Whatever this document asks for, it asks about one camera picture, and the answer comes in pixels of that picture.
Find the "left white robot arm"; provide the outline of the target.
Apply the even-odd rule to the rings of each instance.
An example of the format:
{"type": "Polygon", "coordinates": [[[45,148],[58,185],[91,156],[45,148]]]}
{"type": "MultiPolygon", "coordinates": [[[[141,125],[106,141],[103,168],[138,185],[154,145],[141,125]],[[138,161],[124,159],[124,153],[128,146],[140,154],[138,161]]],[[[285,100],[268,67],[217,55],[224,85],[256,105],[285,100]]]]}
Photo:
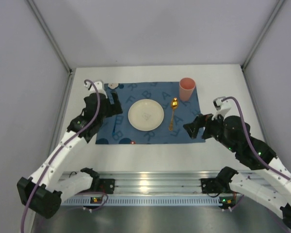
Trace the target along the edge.
{"type": "Polygon", "coordinates": [[[106,118],[123,112],[116,91],[109,97],[105,91],[93,91],[84,98],[85,108],[71,120],[63,138],[46,161],[28,178],[20,178],[17,190],[25,209],[49,219],[61,204],[83,191],[101,192],[100,175],[82,168],[76,175],[60,181],[66,166],[87,146],[106,118]]]}

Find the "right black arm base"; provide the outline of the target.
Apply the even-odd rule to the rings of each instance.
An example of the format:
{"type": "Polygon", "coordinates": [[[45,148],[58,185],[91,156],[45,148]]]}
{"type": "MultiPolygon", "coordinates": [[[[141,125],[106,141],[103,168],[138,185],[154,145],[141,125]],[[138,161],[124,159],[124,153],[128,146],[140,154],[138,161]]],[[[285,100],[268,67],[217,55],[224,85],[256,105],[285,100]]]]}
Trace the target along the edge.
{"type": "Polygon", "coordinates": [[[203,178],[201,181],[202,193],[207,194],[209,197],[216,198],[220,194],[231,194],[227,183],[217,178],[203,178]]]}

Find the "gold metal fork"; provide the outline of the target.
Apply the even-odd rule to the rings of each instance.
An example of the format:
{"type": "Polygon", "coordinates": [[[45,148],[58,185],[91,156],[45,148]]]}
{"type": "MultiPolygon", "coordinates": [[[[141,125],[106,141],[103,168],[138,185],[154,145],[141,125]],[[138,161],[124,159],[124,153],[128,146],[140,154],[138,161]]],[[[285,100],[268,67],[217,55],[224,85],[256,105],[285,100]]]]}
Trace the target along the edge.
{"type": "Polygon", "coordinates": [[[171,121],[168,127],[169,131],[173,130],[174,113],[177,108],[178,108],[178,99],[173,98],[173,100],[171,101],[172,116],[171,116],[171,121]]]}

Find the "cream round plate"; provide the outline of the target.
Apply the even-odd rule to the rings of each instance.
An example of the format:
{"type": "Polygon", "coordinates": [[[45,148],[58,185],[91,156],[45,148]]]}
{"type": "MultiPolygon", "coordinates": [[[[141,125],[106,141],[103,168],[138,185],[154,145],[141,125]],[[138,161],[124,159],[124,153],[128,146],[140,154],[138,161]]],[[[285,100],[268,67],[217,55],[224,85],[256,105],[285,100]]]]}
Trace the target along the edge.
{"type": "Polygon", "coordinates": [[[154,100],[138,100],[129,108],[128,120],[131,126],[139,131],[152,131],[162,124],[164,110],[154,100]]]}

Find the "pink plastic cup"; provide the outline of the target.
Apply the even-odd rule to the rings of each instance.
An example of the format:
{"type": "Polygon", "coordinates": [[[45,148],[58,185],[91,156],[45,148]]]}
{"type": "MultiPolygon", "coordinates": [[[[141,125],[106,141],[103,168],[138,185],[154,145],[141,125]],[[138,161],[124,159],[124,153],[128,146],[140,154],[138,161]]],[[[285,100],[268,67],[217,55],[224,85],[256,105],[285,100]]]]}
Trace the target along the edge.
{"type": "Polygon", "coordinates": [[[195,81],[191,78],[182,78],[179,81],[179,98],[188,101],[196,87],[195,81]]]}

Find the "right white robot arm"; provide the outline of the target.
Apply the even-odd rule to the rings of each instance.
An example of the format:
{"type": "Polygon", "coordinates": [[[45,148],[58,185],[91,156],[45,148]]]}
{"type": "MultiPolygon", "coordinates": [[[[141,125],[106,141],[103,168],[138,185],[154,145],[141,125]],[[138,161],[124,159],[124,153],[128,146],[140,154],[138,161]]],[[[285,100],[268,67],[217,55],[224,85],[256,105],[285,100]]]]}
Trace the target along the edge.
{"type": "Polygon", "coordinates": [[[241,164],[272,186],[272,189],[268,189],[226,166],[214,179],[220,193],[231,191],[249,197],[276,214],[291,230],[291,173],[273,149],[250,136],[250,126],[245,123],[243,116],[199,114],[183,128],[192,139],[197,137],[199,129],[204,128],[202,139],[214,138],[234,153],[241,164]]]}

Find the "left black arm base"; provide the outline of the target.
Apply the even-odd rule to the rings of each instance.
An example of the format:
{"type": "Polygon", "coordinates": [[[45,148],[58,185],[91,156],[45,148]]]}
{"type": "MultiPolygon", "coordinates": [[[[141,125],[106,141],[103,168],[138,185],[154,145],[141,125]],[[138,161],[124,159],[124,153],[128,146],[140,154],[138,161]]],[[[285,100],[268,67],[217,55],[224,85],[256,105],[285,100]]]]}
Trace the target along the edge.
{"type": "Polygon", "coordinates": [[[105,194],[113,194],[115,189],[115,179],[100,179],[97,187],[97,192],[105,194]]]}

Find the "blue letter placemat cloth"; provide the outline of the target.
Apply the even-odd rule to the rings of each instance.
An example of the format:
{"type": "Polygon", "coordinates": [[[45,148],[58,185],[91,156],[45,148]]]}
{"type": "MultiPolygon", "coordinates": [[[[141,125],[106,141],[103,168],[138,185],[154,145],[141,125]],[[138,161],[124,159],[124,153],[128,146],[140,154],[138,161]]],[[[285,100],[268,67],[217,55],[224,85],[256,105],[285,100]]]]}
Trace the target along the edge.
{"type": "Polygon", "coordinates": [[[111,92],[118,94],[123,113],[104,120],[97,133],[96,144],[185,144],[203,143],[203,130],[199,130],[198,137],[191,139],[183,125],[191,123],[201,113],[197,90],[195,89],[188,101],[179,101],[174,113],[173,130],[168,127],[171,121],[171,101],[179,97],[178,82],[144,82],[144,83],[106,83],[104,85],[108,97],[111,92]],[[148,132],[143,132],[131,126],[128,120],[129,108],[138,100],[150,99],[158,102],[164,110],[162,124],[148,132]],[[114,119],[117,116],[115,135],[112,136],[114,119]]]}

